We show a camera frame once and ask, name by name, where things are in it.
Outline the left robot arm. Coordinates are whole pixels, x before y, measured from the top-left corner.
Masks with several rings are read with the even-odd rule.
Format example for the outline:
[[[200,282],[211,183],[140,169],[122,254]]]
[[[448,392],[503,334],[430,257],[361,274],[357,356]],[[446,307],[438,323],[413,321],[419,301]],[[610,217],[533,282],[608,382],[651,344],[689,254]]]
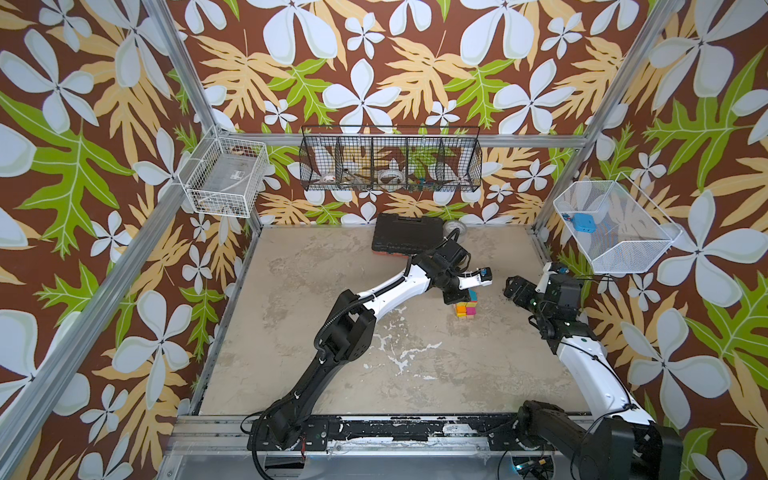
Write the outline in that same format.
[[[412,255],[405,268],[380,285],[354,293],[347,289],[335,301],[314,338],[315,356],[295,386],[258,414],[249,432],[249,449],[263,445],[285,450],[296,444],[303,425],[338,371],[370,348],[377,321],[406,301],[433,288],[443,302],[454,305],[471,299],[470,291],[489,286],[489,267],[468,269],[471,254],[455,238]]]

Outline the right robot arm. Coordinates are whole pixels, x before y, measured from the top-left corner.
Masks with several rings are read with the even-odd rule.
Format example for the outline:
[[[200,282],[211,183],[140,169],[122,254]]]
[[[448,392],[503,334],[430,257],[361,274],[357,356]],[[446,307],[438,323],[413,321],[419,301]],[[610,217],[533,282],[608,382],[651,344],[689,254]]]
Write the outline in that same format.
[[[582,279],[553,270],[536,282],[513,276],[505,283],[505,297],[528,312],[529,323],[571,374],[593,416],[584,428],[554,404],[527,400],[518,410],[518,439],[530,447],[555,447],[568,459],[574,479],[676,479],[683,442],[639,405],[592,329],[579,320],[582,287]]]

